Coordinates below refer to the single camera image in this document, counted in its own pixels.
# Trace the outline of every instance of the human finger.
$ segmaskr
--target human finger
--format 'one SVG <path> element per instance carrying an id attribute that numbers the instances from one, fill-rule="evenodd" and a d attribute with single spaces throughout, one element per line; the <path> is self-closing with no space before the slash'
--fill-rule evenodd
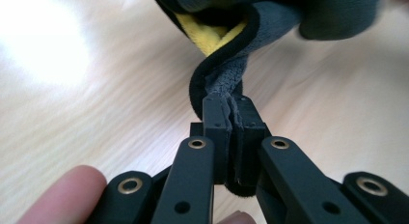
<path id="1" fill-rule="evenodd" d="M 256 221 L 249 213 L 236 211 L 218 224 L 256 224 Z"/>
<path id="2" fill-rule="evenodd" d="M 84 223 L 106 186 L 104 176 L 91 166 L 77 166 L 52 184 L 17 224 Z"/>

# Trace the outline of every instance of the gray fabric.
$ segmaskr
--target gray fabric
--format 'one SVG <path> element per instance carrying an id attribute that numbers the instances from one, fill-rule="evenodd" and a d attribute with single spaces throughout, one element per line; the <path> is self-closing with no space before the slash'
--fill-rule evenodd
<path id="1" fill-rule="evenodd" d="M 214 69 L 206 77 L 206 91 L 208 94 L 223 96 L 231 94 L 236 85 L 241 81 L 247 66 L 247 56 L 234 58 Z"/>
<path id="2" fill-rule="evenodd" d="M 307 0 L 302 37 L 341 40 L 365 31 L 375 19 L 378 0 Z"/>
<path id="3" fill-rule="evenodd" d="M 301 18 L 298 10 L 273 2 L 253 5 L 259 12 L 259 29 L 253 41 L 241 49 L 236 57 L 213 70 L 206 78 L 208 94 L 231 94 L 246 70 L 248 55 L 258 48 L 274 42 L 286 34 Z"/>

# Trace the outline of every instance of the metal grommet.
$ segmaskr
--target metal grommet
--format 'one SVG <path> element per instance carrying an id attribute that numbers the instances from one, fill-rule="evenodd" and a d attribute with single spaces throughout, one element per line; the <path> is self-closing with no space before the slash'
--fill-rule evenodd
<path id="1" fill-rule="evenodd" d="M 270 144 L 276 149 L 284 150 L 289 148 L 289 143 L 283 139 L 273 139 Z"/>
<path id="2" fill-rule="evenodd" d="M 142 180 L 139 178 L 128 178 L 118 184 L 118 191 L 121 194 L 131 194 L 141 189 Z"/>
<path id="3" fill-rule="evenodd" d="M 200 139 L 194 139 L 189 141 L 187 145 L 189 145 L 189 147 L 192 149 L 201 149 L 205 147 L 205 141 Z"/>
<path id="4" fill-rule="evenodd" d="M 360 177 L 357 179 L 357 184 L 362 190 L 372 195 L 380 197 L 388 195 L 388 189 L 385 185 L 374 179 Z"/>

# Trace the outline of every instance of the black fabric edge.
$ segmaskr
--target black fabric edge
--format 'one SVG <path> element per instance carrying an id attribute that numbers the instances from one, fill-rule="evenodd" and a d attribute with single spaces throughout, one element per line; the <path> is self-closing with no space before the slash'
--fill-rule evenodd
<path id="1" fill-rule="evenodd" d="M 259 13 L 252 5 L 241 5 L 240 10 L 247 16 L 248 23 L 244 29 L 230 42 L 204 59 L 194 71 L 189 84 L 189 97 L 196 115 L 202 119 L 202 100 L 206 97 L 205 77 L 218 66 L 233 58 L 238 52 L 249 45 L 259 30 Z M 234 90 L 242 91 L 241 83 Z"/>
<path id="2" fill-rule="evenodd" d="M 181 24 L 177 20 L 177 17 L 175 16 L 175 13 L 173 10 L 169 9 L 168 5 L 165 5 L 162 0 L 155 0 L 156 3 L 159 5 L 159 7 L 162 9 L 162 11 L 172 20 L 172 22 L 176 25 L 176 27 L 187 37 L 186 33 L 184 32 L 183 28 L 181 27 Z"/>
<path id="3" fill-rule="evenodd" d="M 161 7 L 163 6 L 168 11 L 172 11 L 176 14 L 187 14 L 188 12 L 180 6 L 177 0 L 156 0 L 156 3 Z"/>

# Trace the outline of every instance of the wooden surface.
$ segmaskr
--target wooden surface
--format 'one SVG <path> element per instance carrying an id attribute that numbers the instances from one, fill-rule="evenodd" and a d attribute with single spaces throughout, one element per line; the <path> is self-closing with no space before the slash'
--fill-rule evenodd
<path id="1" fill-rule="evenodd" d="M 291 32 L 252 55 L 245 95 L 327 176 L 369 171 L 409 193 L 408 46 L 397 5 L 351 40 Z M 0 0 L 0 223 L 75 165 L 108 181 L 170 165 L 198 121 L 187 91 L 203 58 L 153 0 Z M 264 222 L 222 186 L 214 206 L 215 221 Z"/>

